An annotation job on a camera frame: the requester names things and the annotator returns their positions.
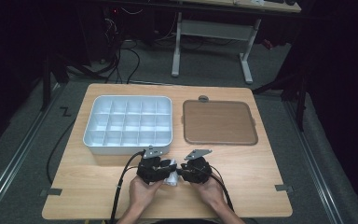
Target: person's left hand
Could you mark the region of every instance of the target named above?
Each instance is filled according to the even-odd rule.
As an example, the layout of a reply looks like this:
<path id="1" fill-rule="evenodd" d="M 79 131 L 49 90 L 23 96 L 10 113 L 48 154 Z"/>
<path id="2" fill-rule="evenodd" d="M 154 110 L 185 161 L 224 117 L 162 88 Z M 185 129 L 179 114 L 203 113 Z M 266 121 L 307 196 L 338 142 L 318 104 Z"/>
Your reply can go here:
<path id="1" fill-rule="evenodd" d="M 162 183 L 164 183 L 164 180 L 148 185 L 141 177 L 134 177 L 130 183 L 130 204 L 144 211 L 146 207 L 152 203 Z"/>

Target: dark background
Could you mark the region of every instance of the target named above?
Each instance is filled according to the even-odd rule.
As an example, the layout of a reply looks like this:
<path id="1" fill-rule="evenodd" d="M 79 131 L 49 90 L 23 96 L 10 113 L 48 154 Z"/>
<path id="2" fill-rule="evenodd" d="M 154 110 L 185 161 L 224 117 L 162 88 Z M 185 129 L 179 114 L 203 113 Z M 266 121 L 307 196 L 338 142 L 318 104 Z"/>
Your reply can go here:
<path id="1" fill-rule="evenodd" d="M 49 50 L 82 64 L 106 55 L 100 9 L 90 7 L 89 12 L 82 6 L 51 3 L 0 1 L 0 134 L 41 78 Z M 281 77 L 297 72 L 305 55 L 316 50 L 316 63 L 308 71 L 307 90 L 326 136 L 358 194 L 358 1 L 298 3 L 304 15 L 328 16 L 331 21 L 304 30 L 295 21 L 265 19 L 256 43 L 267 39 L 274 45 L 294 44 Z M 137 15 L 142 22 L 123 21 L 127 21 L 128 35 L 152 44 L 154 30 L 165 34 L 171 28 L 172 17 L 173 12 L 145 10 Z"/>

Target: brown plastic lid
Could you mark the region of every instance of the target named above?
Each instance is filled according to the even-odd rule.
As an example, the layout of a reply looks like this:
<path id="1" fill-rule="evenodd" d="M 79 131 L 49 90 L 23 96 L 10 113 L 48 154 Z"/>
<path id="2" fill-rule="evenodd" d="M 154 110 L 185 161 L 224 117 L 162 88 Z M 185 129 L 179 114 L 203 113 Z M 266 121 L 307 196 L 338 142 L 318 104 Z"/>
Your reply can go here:
<path id="1" fill-rule="evenodd" d="M 185 140 L 190 144 L 255 145 L 255 121 L 245 102 L 209 101 L 203 96 L 183 103 Z"/>

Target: person's right hand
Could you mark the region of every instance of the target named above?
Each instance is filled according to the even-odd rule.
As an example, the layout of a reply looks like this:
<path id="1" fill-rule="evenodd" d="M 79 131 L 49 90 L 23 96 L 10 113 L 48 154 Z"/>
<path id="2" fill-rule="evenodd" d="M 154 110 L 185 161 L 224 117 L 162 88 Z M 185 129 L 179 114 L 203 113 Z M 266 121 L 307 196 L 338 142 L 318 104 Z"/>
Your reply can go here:
<path id="1" fill-rule="evenodd" d="M 212 175 L 221 181 L 221 179 L 215 174 Z M 220 184 L 212 177 L 209 177 L 208 181 L 204 184 L 190 183 L 190 185 L 193 186 L 199 192 L 202 201 L 210 205 L 211 207 L 215 207 L 218 204 L 225 203 L 223 189 Z"/>

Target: white compartment tray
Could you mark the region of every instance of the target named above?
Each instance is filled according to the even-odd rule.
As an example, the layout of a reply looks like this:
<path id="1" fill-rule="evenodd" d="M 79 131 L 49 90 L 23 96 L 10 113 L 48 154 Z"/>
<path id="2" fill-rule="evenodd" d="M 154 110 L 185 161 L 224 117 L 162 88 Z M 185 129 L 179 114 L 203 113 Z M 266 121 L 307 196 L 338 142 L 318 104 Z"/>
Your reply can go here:
<path id="1" fill-rule="evenodd" d="M 171 141 L 172 101 L 166 96 L 99 96 L 83 137 L 99 155 L 132 155 L 146 147 L 166 154 Z"/>

